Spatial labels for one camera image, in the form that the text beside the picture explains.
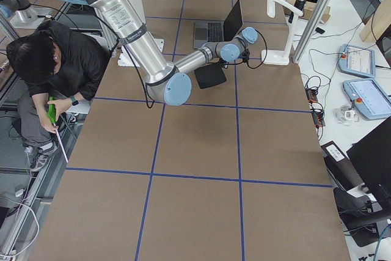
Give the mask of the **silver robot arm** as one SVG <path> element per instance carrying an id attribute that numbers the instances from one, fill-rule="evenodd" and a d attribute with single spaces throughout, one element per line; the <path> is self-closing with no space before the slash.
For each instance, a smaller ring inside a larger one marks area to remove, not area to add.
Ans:
<path id="1" fill-rule="evenodd" d="M 62 0 L 96 8 L 115 32 L 120 44 L 144 70 L 145 90 L 152 100 L 171 106 L 185 103 L 192 89 L 188 73 L 220 57 L 234 61 L 258 39 L 256 30 L 244 28 L 227 42 L 209 42 L 177 62 L 165 60 L 145 23 L 129 0 Z"/>

